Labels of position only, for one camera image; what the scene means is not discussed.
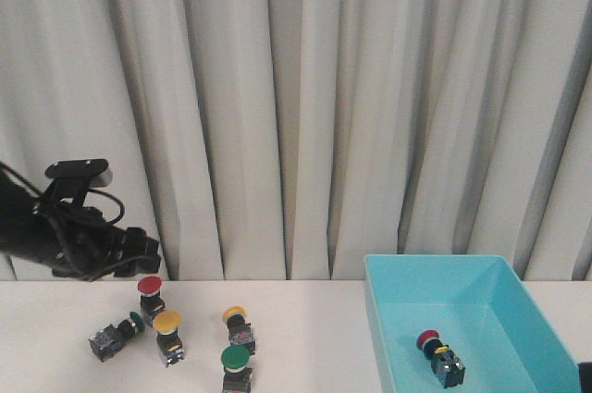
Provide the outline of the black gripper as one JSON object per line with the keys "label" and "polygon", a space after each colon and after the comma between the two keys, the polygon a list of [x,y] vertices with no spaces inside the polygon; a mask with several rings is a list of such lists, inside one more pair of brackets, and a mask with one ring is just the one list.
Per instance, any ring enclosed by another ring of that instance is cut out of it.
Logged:
{"label": "black gripper", "polygon": [[158,273],[156,239],[140,227],[128,227],[125,231],[114,227],[96,214],[97,211],[90,211],[90,217],[85,218],[59,207],[45,215],[57,245],[50,264],[53,276],[94,281],[103,276]]}

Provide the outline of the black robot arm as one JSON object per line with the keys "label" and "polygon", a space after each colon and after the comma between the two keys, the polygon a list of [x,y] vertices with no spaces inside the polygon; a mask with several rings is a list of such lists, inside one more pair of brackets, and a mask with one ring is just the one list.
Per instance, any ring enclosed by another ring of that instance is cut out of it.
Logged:
{"label": "black robot arm", "polygon": [[580,362],[578,374],[581,392],[592,393],[592,362]]}
{"label": "black robot arm", "polygon": [[107,160],[59,161],[45,176],[50,184],[39,190],[1,165],[2,254],[83,281],[159,272],[158,241],[140,227],[117,226],[125,206],[103,191],[112,180]]}

